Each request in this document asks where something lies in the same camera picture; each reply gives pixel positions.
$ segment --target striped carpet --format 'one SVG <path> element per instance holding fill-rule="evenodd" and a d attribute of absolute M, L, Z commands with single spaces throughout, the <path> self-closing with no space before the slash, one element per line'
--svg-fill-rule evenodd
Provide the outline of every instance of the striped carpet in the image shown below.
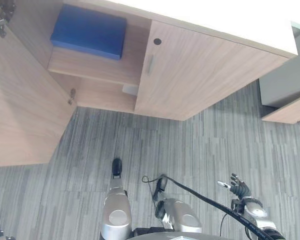
<path fill-rule="evenodd" d="M 184 122 L 80 107 L 49 164 L 0 167 L 2 228 L 17 240 L 98 240 L 120 157 L 134 228 L 160 226 L 143 175 L 164 172 L 230 206 L 232 194 L 216 182 L 234 172 L 286 239 L 300 240 L 300 123 L 262 122 L 260 102 L 254 82 Z M 167 192 L 193 207 L 204 233 L 219 234 L 222 212 L 171 183 Z M 246 239 L 230 217 L 222 235 Z"/>

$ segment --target open cabinet door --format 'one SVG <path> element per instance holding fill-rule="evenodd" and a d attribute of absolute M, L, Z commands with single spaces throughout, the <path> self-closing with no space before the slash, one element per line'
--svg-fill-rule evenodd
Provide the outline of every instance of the open cabinet door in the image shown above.
<path fill-rule="evenodd" d="M 5 28 L 0 37 L 0 166 L 48 163 L 76 107 Z"/>

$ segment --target blue cushion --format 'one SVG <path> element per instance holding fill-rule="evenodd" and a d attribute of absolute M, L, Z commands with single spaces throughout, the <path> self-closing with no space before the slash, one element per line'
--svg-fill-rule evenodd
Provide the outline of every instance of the blue cushion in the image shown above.
<path fill-rule="evenodd" d="M 119 60 L 126 27 L 122 17 L 64 4 L 50 40 L 57 47 Z"/>

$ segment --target metal hinge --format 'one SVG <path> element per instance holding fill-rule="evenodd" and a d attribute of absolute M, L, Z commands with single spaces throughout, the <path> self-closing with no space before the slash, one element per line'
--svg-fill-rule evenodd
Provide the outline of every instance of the metal hinge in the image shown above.
<path fill-rule="evenodd" d="M 0 0 L 0 37 L 6 36 L 5 25 L 10 22 L 15 10 L 15 0 Z"/>
<path fill-rule="evenodd" d="M 70 99 L 68 100 L 68 104 L 72 105 L 72 103 L 75 100 L 75 96 L 76 96 L 76 89 L 72 88 L 70 92 Z"/>

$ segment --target door handle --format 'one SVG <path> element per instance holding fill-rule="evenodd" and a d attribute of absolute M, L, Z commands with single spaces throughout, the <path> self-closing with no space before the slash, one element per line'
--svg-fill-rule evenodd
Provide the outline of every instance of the door handle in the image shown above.
<path fill-rule="evenodd" d="M 155 64 L 155 56 L 154 55 L 151 55 L 149 57 L 149 67 L 148 67 L 148 75 L 151 74 L 153 68 L 154 68 L 154 64 Z"/>

